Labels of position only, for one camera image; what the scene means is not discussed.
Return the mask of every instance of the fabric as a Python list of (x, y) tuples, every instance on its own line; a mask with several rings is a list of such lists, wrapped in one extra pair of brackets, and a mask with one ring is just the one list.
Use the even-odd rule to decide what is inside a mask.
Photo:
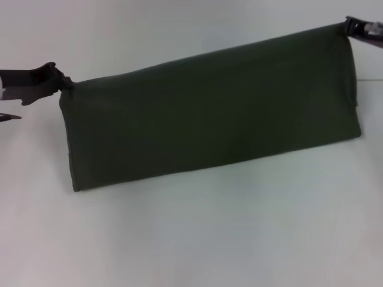
[(64, 90), (74, 190), (222, 166), (361, 135), (344, 24)]

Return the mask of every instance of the olive green towel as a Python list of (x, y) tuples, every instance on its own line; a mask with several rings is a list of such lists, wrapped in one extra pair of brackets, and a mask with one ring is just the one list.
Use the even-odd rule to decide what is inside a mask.
[(76, 83), (60, 107), (76, 191), (361, 135), (343, 24)]

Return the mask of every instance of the white surface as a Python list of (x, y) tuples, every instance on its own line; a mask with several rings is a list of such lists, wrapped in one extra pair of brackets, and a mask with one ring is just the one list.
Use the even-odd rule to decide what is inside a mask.
[[(0, 66), (75, 81), (340, 22), (378, 1), (1, 2)], [(352, 42), (360, 78), (383, 52)], [(383, 83), (364, 136), (73, 193), (58, 97), (0, 102), (0, 286), (382, 286)]]

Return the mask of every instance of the dark green cloth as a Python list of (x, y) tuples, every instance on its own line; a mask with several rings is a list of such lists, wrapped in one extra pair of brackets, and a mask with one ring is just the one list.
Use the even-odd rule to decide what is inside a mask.
[(64, 90), (74, 190), (359, 137), (343, 24)]

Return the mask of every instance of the white table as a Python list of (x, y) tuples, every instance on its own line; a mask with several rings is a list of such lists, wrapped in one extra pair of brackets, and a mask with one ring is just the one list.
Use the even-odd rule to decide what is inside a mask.
[[(0, 67), (74, 81), (340, 22), (345, 0), (10, 1)], [(352, 42), (358, 77), (383, 50)], [(74, 193), (58, 96), (0, 111), (1, 287), (383, 284), (383, 82), (359, 82), (363, 137)]]

